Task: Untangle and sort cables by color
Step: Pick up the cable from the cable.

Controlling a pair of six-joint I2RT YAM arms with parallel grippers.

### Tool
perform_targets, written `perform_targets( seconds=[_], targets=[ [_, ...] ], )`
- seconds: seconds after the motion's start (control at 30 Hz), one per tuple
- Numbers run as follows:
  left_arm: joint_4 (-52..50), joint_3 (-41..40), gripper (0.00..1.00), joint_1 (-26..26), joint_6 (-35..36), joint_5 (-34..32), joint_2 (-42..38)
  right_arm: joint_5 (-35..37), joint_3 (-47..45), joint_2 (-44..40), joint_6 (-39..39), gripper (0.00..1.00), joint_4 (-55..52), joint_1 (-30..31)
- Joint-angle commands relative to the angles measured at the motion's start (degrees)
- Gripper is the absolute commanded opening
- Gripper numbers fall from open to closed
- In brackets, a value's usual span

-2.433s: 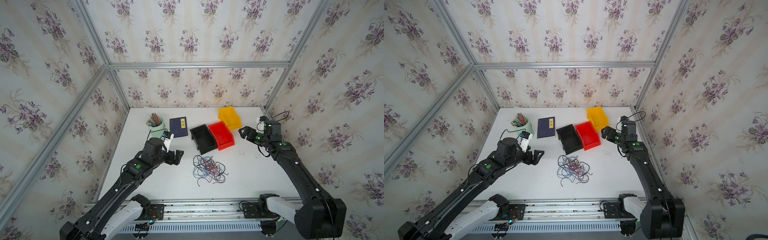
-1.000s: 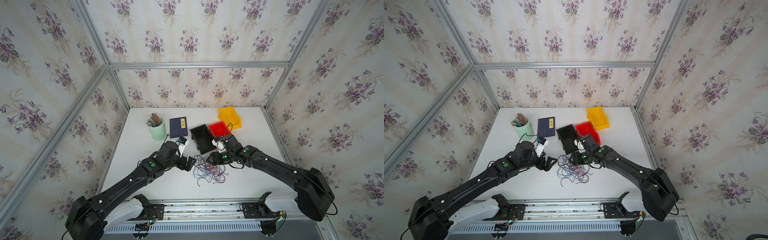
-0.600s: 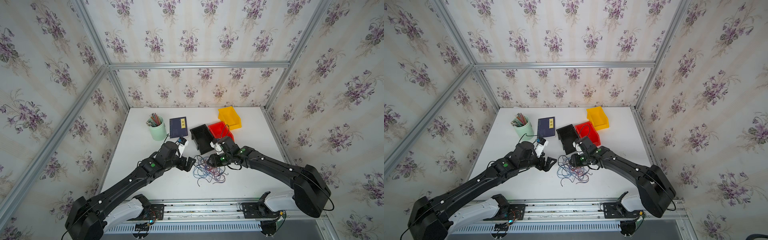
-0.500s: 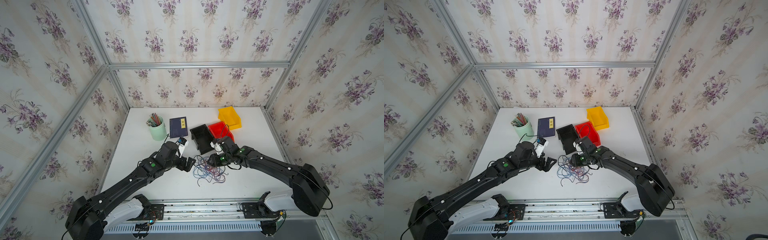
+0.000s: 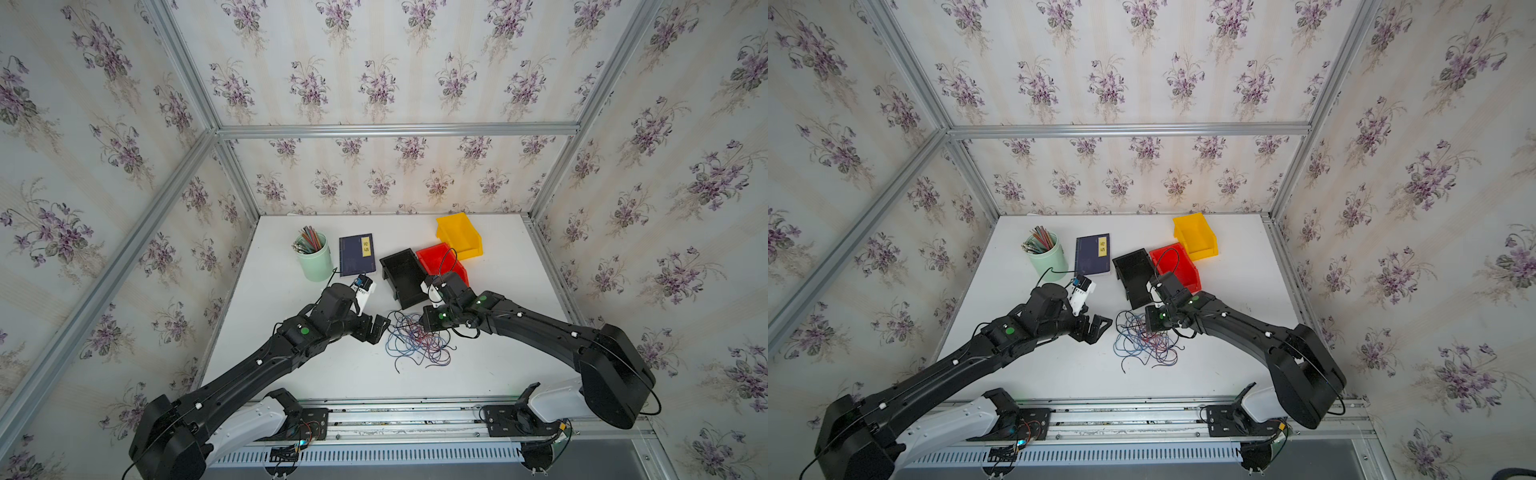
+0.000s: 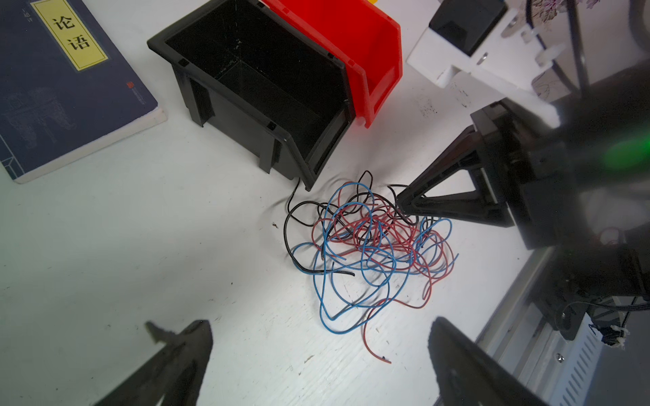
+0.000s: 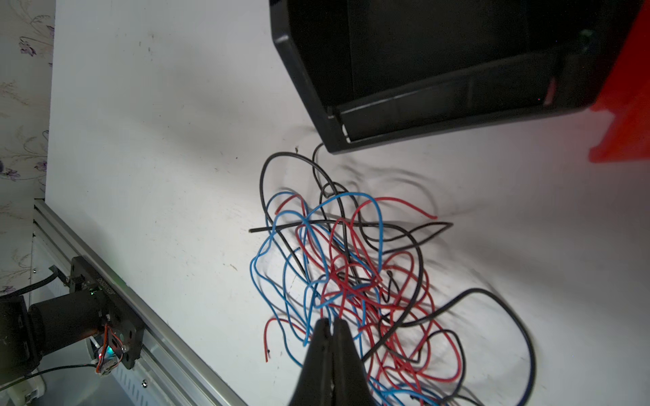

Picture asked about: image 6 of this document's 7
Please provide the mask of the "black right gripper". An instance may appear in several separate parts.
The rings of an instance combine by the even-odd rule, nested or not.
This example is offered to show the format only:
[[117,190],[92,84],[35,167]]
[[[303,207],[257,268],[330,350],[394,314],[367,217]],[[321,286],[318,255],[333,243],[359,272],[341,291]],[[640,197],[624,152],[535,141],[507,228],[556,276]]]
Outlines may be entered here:
[[[471,118],[474,127],[467,127],[398,195],[399,209],[409,216],[501,228],[514,224],[529,249],[583,243],[584,213],[565,142],[541,118],[507,99]],[[460,170],[470,173],[480,159],[499,203],[475,189],[426,196]]]

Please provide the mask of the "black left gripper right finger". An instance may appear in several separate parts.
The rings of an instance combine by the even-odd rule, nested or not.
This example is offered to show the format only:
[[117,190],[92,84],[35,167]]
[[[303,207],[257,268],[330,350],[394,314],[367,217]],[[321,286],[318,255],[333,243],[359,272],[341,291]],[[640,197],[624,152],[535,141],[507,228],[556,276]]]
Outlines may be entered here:
[[428,350],[443,405],[543,405],[544,402],[444,317]]

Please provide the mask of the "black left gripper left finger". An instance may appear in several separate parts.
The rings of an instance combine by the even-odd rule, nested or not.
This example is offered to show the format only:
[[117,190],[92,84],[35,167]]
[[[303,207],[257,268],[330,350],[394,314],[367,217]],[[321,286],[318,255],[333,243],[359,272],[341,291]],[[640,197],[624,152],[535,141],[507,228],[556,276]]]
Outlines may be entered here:
[[98,404],[195,405],[213,349],[209,321],[193,321],[179,333],[152,321],[145,327],[154,342],[165,346]]

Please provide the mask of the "black plastic bin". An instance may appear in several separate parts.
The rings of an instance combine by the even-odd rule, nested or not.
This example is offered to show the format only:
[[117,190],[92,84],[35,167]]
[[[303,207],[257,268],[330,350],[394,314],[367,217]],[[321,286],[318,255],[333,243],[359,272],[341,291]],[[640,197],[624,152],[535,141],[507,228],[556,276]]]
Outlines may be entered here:
[[345,64],[259,1],[211,1],[147,42],[198,125],[316,184],[355,119]]

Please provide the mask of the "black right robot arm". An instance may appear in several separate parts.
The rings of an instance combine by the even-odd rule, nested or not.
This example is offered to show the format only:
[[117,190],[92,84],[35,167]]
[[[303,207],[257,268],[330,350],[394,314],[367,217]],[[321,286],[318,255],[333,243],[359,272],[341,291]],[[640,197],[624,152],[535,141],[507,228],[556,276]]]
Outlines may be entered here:
[[649,66],[554,102],[552,129],[508,99],[472,122],[397,198],[410,216],[519,230],[530,250],[559,249],[559,273],[584,299],[649,295],[643,248],[595,245],[581,196],[649,178]]

